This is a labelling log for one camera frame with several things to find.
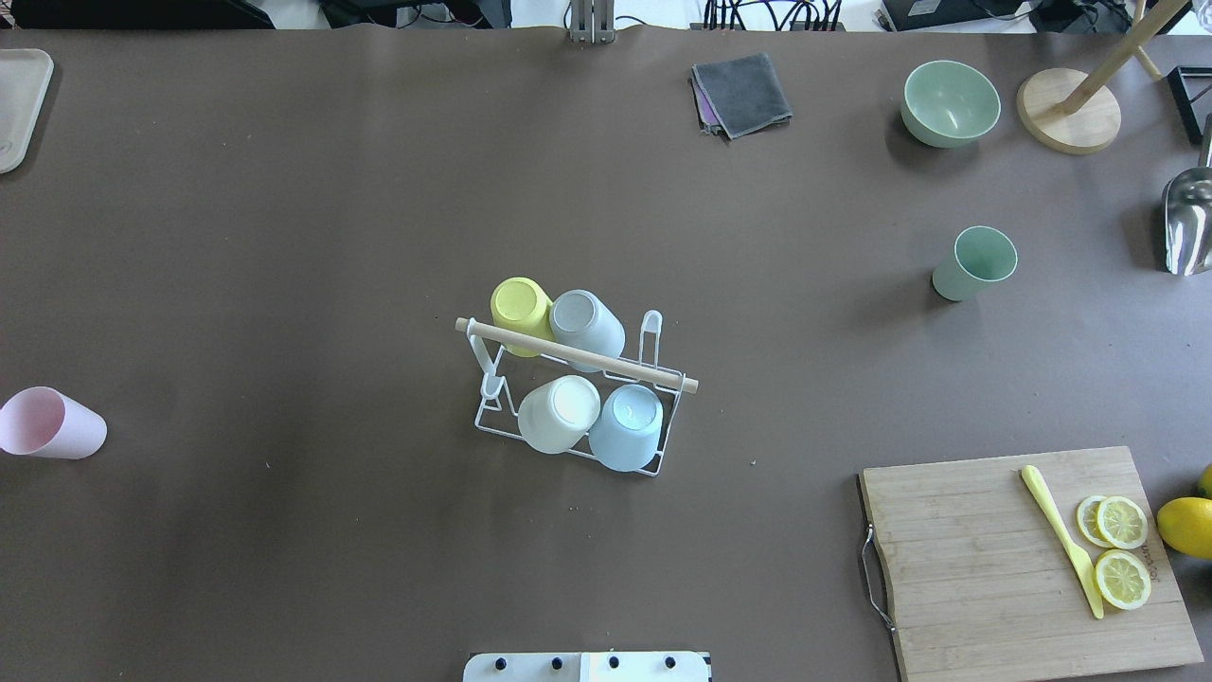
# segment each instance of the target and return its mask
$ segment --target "folded gray cloth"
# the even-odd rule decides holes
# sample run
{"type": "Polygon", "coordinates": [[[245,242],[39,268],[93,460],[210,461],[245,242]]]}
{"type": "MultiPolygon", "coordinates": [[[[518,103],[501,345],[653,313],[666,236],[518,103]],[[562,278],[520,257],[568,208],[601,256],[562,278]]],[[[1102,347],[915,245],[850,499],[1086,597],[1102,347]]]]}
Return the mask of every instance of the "folded gray cloth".
{"type": "Polygon", "coordinates": [[[691,74],[728,139],[791,118],[774,64],[765,52],[730,62],[694,64],[691,74]]]}

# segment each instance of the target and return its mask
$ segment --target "lemon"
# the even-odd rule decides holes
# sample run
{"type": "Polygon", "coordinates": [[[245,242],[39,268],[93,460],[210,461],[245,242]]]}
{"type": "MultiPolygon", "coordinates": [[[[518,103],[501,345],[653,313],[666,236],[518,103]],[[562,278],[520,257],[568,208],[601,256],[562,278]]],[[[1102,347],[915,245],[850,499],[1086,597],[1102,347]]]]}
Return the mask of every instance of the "lemon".
{"type": "Polygon", "coordinates": [[[1184,555],[1212,560],[1212,500],[1178,498],[1166,503],[1157,511],[1157,533],[1184,555]]]}
{"type": "Polygon", "coordinates": [[[1212,465],[1204,470],[1204,476],[1195,485],[1195,493],[1201,498],[1212,498],[1212,465]]]}
{"type": "Polygon", "coordinates": [[[1109,550],[1094,564],[1094,583],[1103,598],[1124,611],[1138,609],[1149,601],[1153,583],[1140,560],[1124,550],[1109,550]]]}
{"type": "Polygon", "coordinates": [[[1144,512],[1136,503],[1119,495],[1098,503],[1094,523],[1098,534],[1121,550],[1134,550],[1144,545],[1144,539],[1149,537],[1149,521],[1144,512]]]}
{"type": "Polygon", "coordinates": [[[1107,498],[1103,495],[1091,495],[1077,505],[1077,531],[1086,537],[1087,540],[1093,543],[1099,548],[1110,548],[1111,544],[1103,540],[1103,537],[1098,534],[1098,522],[1096,516],[1098,515],[1098,503],[1102,503],[1107,498]]]}

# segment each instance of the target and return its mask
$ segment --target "wooden cutting board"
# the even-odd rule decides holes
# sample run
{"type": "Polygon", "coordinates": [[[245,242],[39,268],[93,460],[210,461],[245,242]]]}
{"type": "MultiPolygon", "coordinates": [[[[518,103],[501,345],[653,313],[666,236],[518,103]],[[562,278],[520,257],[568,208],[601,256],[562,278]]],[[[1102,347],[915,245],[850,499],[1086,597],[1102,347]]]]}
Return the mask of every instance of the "wooden cutting board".
{"type": "Polygon", "coordinates": [[[1056,680],[1204,660],[1127,448],[867,469],[861,481],[904,682],[1056,680]],[[1149,515],[1149,539],[1133,550],[1153,578],[1145,606],[1108,603],[1094,619],[1019,475],[1029,464],[1093,561],[1103,550],[1076,528],[1082,499],[1124,495],[1149,515]]]}

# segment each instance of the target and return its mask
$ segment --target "metal scoop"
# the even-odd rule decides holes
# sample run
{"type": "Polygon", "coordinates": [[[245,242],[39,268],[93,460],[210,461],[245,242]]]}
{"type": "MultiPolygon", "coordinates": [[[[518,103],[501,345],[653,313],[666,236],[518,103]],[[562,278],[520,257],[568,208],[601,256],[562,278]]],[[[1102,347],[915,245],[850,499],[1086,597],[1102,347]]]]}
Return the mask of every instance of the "metal scoop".
{"type": "Polygon", "coordinates": [[[1212,114],[1204,122],[1200,165],[1166,184],[1166,268],[1174,274],[1212,269],[1212,114]]]}

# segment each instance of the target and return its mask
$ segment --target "whole lemon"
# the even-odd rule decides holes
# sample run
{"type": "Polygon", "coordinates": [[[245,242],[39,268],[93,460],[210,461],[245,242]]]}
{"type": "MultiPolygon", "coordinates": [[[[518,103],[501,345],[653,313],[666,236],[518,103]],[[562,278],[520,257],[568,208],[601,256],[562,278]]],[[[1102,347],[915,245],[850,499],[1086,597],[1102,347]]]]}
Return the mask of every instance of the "whole lemon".
{"type": "Polygon", "coordinates": [[[1157,511],[1157,533],[1184,555],[1212,560],[1212,500],[1178,498],[1166,503],[1157,511]]]}
{"type": "Polygon", "coordinates": [[[1212,464],[1204,470],[1204,476],[1195,485],[1195,494],[1201,498],[1212,498],[1212,464]]]}

